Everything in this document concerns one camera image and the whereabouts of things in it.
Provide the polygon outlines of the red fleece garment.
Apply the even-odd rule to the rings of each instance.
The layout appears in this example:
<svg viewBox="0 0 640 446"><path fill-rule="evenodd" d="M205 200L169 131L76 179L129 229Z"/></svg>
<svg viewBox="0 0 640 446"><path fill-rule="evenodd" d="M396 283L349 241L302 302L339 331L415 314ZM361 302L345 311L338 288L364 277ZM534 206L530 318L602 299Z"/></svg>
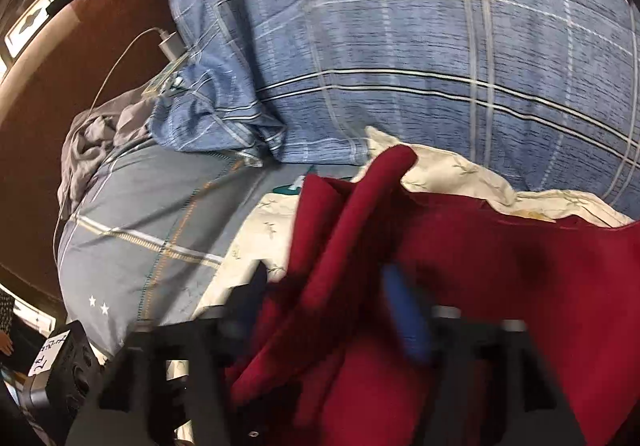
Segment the red fleece garment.
<svg viewBox="0 0 640 446"><path fill-rule="evenodd" d="M396 146L356 182L307 177L288 269L262 306L250 357L228 374L242 445L415 445L433 381L399 342L382 274L396 265L435 305L469 321L526 324L586 439L639 440L639 262L606 266L593 247L549 255L495 231L474 252L445 217L411 213Z"/></svg>

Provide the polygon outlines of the grey striped bed sheet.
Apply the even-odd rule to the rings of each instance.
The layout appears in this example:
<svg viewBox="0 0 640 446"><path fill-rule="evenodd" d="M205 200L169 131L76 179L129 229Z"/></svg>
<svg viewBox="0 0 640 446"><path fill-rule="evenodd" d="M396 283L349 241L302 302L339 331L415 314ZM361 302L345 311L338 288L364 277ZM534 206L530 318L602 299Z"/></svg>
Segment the grey striped bed sheet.
<svg viewBox="0 0 640 446"><path fill-rule="evenodd" d="M235 151L178 153L151 141L113 151L61 232L67 315L107 356L137 322L187 321L262 197L297 195L310 173L350 179L356 172L256 163Z"/></svg>

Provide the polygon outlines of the cream leaf-print cloth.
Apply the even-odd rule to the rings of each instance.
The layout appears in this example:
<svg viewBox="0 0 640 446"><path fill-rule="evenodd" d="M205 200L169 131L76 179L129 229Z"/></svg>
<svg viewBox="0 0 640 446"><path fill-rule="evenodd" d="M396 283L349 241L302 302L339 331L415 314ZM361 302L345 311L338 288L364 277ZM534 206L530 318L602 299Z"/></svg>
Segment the cream leaf-print cloth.
<svg viewBox="0 0 640 446"><path fill-rule="evenodd" d="M639 258L639 225L586 192L515 192L506 179L468 159L442 149L411 145L416 163L400 184L413 195L411 213L427 208L445 217L442 227L454 244L471 240L474 252L498 237L499 253L522 243L539 245L549 255L574 255L593 247L606 266L634 266ZM226 299L230 288L243 284L250 263L266 261L274 278L284 274L294 219L305 177L316 168L286 165L266 167L247 193L228 229L214 278L199 311Z"/></svg>

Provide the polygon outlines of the grey crumpled garment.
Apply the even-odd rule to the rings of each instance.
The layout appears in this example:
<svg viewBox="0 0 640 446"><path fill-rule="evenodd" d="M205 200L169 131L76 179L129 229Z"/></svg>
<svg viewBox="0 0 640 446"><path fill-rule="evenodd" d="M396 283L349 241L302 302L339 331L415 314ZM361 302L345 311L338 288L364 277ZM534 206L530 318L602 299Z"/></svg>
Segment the grey crumpled garment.
<svg viewBox="0 0 640 446"><path fill-rule="evenodd" d="M143 87L127 91L78 114L61 151L58 215L67 219L84 198L88 185L115 148L145 139L155 100Z"/></svg>

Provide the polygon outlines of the white charger adapter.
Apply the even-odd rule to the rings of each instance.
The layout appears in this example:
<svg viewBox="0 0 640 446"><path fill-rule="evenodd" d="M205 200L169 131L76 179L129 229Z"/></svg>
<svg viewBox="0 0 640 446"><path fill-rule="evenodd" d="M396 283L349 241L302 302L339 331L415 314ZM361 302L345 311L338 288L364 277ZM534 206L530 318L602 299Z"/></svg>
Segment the white charger adapter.
<svg viewBox="0 0 640 446"><path fill-rule="evenodd" d="M166 32L161 29L158 47L169 62L175 62L186 54L186 46L178 32Z"/></svg>

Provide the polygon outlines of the dark wooden headboard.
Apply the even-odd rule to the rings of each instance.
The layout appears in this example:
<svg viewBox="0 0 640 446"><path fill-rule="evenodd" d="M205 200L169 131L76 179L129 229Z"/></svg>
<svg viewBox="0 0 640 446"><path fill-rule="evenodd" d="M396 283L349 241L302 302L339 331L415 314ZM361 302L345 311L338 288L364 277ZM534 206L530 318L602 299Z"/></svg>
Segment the dark wooden headboard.
<svg viewBox="0 0 640 446"><path fill-rule="evenodd" d="M168 0L74 0L29 44L1 84L1 282L32 304L61 301L52 235L60 151L93 100L136 88L165 65L157 28Z"/></svg>

